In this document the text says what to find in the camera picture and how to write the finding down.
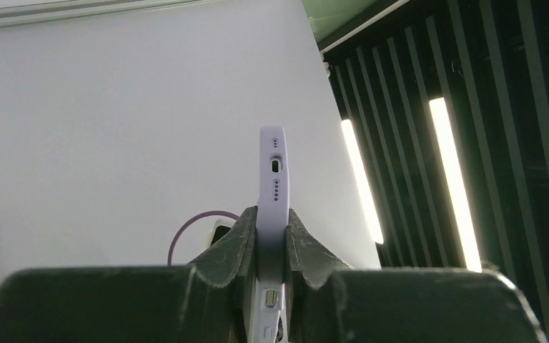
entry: purple cable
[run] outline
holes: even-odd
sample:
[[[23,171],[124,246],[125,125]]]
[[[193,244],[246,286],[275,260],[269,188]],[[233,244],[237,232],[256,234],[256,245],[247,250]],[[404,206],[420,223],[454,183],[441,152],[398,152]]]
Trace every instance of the purple cable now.
[[[203,213],[199,213],[196,216],[192,217],[191,219],[188,219],[188,222],[185,222],[182,227],[179,228],[178,232],[176,232],[176,235],[174,236],[174,239],[172,240],[172,244],[169,245],[169,254],[167,255],[167,266],[170,267],[172,265],[172,256],[174,254],[174,247],[176,246],[176,243],[178,242],[178,239],[182,235],[182,232],[184,232],[185,229],[187,229],[192,223],[196,222],[199,219],[205,218],[205,217],[211,217],[211,216],[222,216],[222,217],[228,217],[230,219],[238,220],[239,216],[237,216],[234,213],[226,212],[226,211],[207,211]]]

